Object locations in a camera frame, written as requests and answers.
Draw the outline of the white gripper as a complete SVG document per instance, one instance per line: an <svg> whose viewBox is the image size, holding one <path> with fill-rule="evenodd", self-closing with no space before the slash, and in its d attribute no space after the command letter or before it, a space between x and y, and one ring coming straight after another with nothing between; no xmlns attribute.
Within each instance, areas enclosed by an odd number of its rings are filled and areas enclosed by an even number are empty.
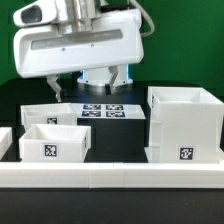
<svg viewBox="0 0 224 224"><path fill-rule="evenodd" d="M13 42L16 70L24 78L49 75L47 83L60 102L57 74L110 66L105 92L111 94L117 65L135 64L144 56L140 27L140 12L132 9L103 14L89 32L61 35L55 25L23 28Z"/></svg>

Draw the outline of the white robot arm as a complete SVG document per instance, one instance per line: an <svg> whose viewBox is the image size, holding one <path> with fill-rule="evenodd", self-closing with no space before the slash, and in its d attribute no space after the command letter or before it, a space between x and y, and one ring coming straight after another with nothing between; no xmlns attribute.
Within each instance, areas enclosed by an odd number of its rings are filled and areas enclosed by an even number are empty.
<svg viewBox="0 0 224 224"><path fill-rule="evenodd" d="M129 64L143 56L141 14L137 9L104 13L87 32L61 34L55 25L20 29L14 37L14 60L23 78L45 77L61 98L58 76L81 71L82 87L103 91L130 84Z"/></svg>

